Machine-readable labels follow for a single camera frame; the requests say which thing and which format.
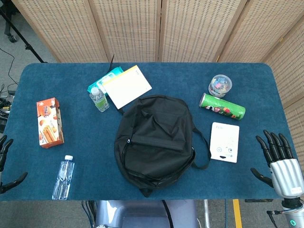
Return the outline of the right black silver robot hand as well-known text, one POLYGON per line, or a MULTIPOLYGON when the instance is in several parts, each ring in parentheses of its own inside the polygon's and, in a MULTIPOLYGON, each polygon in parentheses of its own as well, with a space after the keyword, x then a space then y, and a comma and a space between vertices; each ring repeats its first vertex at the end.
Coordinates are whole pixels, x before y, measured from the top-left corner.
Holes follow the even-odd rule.
POLYGON ((255 168, 250 169, 252 174, 273 188, 277 195, 284 199, 302 196, 304 194, 304 177, 289 141, 281 133, 270 133, 266 129, 263 130, 263 133, 267 141, 265 142, 258 135, 256 140, 261 146, 271 177, 262 175, 255 168))

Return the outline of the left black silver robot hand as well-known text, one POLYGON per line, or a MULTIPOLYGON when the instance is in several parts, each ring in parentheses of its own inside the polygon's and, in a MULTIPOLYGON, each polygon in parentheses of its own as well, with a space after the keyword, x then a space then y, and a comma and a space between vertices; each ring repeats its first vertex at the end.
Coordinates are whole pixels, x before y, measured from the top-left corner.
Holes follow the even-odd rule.
POLYGON ((5 163, 6 163, 6 159, 7 159, 7 153, 8 153, 9 147, 13 143, 13 139, 9 139, 8 141, 6 141, 6 139, 7 139, 7 135, 3 135, 0 138, 0 194, 4 194, 5 192, 9 191, 10 189, 21 184, 28 175, 27 172, 24 172, 21 176, 19 176, 18 179, 14 180, 13 182, 3 184, 2 174, 4 172, 4 167, 5 167, 5 163))

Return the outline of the black fabric backpack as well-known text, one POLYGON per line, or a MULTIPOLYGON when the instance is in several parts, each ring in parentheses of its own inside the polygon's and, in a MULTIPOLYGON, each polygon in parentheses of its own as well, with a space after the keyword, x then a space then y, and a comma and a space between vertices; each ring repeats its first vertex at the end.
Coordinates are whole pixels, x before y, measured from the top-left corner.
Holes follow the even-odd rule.
POLYGON ((123 113, 114 142, 114 155, 121 174, 144 197, 174 184, 195 163, 192 135, 195 126, 188 105, 179 98, 150 95, 138 98, 123 113))

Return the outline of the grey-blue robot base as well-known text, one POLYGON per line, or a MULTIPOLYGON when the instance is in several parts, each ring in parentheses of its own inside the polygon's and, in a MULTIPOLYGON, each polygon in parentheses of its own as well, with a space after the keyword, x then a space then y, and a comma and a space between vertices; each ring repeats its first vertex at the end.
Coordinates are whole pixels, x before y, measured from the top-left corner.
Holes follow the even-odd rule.
POLYGON ((178 200, 101 200, 96 228, 197 228, 195 202, 178 200))

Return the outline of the white notebook yellow spine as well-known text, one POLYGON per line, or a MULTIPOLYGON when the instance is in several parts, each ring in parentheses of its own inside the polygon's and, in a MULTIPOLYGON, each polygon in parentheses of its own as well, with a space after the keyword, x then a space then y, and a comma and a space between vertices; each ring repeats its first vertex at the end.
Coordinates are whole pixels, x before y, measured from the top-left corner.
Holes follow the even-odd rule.
POLYGON ((103 83, 103 87, 117 109, 152 89, 137 65, 103 83))

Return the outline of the black equipment pile on floor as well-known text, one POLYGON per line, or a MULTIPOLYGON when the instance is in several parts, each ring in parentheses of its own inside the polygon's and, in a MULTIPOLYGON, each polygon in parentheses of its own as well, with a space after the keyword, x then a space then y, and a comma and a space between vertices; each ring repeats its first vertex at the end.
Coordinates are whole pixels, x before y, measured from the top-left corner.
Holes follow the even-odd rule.
POLYGON ((4 133, 14 96, 0 96, 0 134, 4 133))

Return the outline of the orange snack box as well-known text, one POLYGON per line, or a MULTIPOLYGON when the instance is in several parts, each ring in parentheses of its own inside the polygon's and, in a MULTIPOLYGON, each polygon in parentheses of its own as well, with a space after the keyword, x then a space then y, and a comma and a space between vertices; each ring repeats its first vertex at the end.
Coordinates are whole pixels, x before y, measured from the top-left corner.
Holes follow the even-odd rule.
POLYGON ((50 148, 64 143, 59 101, 49 98, 37 102, 39 145, 50 148))

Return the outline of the clear water bottle white cap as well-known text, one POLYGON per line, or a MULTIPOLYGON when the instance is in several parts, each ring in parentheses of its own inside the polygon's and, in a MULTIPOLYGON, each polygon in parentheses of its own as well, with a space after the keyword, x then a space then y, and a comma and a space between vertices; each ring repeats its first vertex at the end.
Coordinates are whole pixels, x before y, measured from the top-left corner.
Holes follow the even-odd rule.
POLYGON ((60 164, 57 180, 52 194, 53 200, 67 200, 74 165, 75 163, 73 162, 73 156, 66 155, 65 159, 60 164))

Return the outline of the white flat card box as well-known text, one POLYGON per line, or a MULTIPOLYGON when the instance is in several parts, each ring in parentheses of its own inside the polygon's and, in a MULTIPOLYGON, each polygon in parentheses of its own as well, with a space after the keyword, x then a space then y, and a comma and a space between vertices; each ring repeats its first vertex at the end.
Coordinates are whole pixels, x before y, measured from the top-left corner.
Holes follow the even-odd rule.
POLYGON ((213 122, 210 137, 211 159, 237 162, 239 126, 213 122))

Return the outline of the blue table cloth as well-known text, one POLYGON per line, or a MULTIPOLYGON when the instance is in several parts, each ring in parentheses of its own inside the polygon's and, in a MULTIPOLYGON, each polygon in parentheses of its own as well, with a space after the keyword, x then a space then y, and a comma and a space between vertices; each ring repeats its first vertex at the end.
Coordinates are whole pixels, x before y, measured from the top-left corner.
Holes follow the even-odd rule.
MULTIPOLYGON (((173 185, 152 193, 152 200, 169 199, 271 199, 275 191, 250 171, 270 175, 256 136, 263 130, 291 134, 271 68, 263 63, 139 63, 152 86, 150 95, 184 100, 202 135, 193 136, 195 162, 208 161, 205 142, 213 122, 238 125, 236 163, 210 160, 205 170, 188 168, 173 185), (245 107, 240 121, 199 107, 213 76, 224 74, 233 86, 226 100, 245 107)), ((70 200, 138 200, 141 192, 121 174, 114 157, 114 141, 121 114, 114 104, 100 112, 87 87, 103 76, 108 63, 34 63, 26 66, 19 80, 5 134, 13 139, 2 180, 4 183, 27 172, 15 188, 0 194, 0 201, 49 200, 61 161, 74 157, 70 200), (44 149, 39 145, 36 103, 55 97, 60 103, 65 142, 44 149)))

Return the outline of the metal table leg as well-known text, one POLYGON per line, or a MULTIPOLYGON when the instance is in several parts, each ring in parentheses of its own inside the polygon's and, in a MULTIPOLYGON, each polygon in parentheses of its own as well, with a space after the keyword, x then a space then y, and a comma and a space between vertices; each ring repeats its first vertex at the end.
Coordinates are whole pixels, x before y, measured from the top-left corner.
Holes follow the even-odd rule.
POLYGON ((208 200, 204 199, 203 203, 204 203, 205 228, 210 228, 208 200))

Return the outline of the green chips can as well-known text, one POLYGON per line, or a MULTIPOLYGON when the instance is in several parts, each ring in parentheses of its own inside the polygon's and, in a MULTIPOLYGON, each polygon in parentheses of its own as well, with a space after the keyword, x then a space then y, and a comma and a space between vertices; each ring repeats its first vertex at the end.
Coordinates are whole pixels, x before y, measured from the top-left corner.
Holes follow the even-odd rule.
POLYGON ((199 102, 199 107, 211 110, 220 115, 241 120, 246 112, 245 107, 204 93, 199 102))

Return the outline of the small bottle green label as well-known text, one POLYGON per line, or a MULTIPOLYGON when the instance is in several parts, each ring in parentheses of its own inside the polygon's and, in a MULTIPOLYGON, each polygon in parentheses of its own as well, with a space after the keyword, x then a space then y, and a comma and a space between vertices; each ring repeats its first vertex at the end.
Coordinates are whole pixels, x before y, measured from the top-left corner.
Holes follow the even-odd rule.
POLYGON ((104 112, 105 110, 107 110, 109 108, 109 103, 108 103, 104 93, 98 87, 91 88, 90 98, 92 99, 96 108, 100 112, 104 112))

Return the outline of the clear jar of coloured clips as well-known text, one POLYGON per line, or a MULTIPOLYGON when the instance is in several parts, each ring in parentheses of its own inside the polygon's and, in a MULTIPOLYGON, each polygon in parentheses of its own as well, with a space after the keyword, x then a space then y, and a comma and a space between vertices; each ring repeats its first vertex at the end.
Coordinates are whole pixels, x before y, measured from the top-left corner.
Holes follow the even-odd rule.
POLYGON ((214 97, 223 98, 231 88, 232 81, 228 76, 215 75, 208 86, 208 91, 214 97))

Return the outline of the black tripod stand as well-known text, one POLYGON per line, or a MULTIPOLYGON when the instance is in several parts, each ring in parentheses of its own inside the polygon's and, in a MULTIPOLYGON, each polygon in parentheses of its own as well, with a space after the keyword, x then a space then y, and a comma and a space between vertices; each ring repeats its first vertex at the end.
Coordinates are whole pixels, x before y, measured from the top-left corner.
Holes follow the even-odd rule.
POLYGON ((28 43, 28 41, 23 37, 23 35, 18 31, 18 29, 14 26, 14 24, 10 21, 10 19, 6 16, 3 10, 0 9, 0 15, 5 19, 5 21, 10 25, 10 27, 17 33, 17 35, 21 38, 23 43, 25 44, 25 49, 30 50, 32 54, 38 59, 40 63, 47 63, 43 61, 40 55, 34 50, 34 48, 28 43))

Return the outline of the black chair caster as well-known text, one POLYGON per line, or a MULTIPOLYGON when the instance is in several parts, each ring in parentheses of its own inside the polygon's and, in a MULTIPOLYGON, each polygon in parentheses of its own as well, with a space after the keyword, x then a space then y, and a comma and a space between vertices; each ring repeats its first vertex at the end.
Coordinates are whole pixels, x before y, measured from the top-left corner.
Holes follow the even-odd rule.
POLYGON ((8 37, 8 40, 11 43, 17 42, 16 38, 10 32, 10 25, 9 24, 6 24, 4 34, 8 37))

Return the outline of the teal wet wipes pack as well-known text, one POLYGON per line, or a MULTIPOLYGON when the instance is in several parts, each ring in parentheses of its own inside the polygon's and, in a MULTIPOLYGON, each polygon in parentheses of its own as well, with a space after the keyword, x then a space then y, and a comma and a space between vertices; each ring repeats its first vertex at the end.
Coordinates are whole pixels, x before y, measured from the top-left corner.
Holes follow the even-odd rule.
POLYGON ((113 70, 109 71, 106 75, 104 75, 102 78, 98 79, 97 81, 95 81, 94 83, 92 83, 91 85, 88 86, 87 91, 90 93, 91 89, 93 87, 98 87, 105 96, 107 96, 107 92, 105 90, 105 88, 103 87, 103 84, 106 83, 107 81, 109 81, 112 78, 115 78, 116 76, 118 76, 119 74, 123 73, 124 71, 122 70, 122 68, 116 67, 113 70))

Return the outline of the woven wooden folding screen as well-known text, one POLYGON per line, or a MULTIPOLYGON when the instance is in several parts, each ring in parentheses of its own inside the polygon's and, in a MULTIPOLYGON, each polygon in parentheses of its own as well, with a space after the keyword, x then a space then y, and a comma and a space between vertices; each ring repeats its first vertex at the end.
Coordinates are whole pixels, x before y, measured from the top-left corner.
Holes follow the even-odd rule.
POLYGON ((263 62, 304 170, 304 0, 12 0, 58 62, 263 62))

